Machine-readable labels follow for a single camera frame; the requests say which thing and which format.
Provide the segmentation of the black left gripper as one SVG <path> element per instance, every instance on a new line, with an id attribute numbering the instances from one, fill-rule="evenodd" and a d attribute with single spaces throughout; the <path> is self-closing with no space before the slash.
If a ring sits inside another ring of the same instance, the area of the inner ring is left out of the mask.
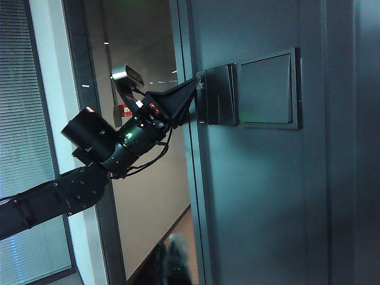
<path id="1" fill-rule="evenodd" d="M 189 107 L 201 84 L 201 77 L 195 76 L 166 91 L 135 91 L 140 95 L 133 106 L 133 121 L 138 125 L 147 121 L 155 126 L 168 126 L 175 129 L 186 122 Z"/>

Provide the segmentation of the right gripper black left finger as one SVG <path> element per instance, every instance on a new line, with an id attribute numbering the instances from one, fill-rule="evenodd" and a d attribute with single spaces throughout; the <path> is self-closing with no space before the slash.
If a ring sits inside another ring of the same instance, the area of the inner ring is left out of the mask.
<path id="1" fill-rule="evenodd" d="M 166 246 L 163 242 L 159 242 L 151 254 L 148 266 L 148 284 L 162 285 L 164 284 L 164 262 L 166 258 Z"/>

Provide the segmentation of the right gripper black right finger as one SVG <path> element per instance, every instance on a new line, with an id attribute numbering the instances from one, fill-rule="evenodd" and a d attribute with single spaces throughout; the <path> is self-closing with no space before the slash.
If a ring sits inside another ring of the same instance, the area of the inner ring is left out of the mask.
<path id="1" fill-rule="evenodd" d="M 166 255 L 166 284 L 192 284 L 188 261 L 188 243 L 184 235 L 171 234 Z"/>

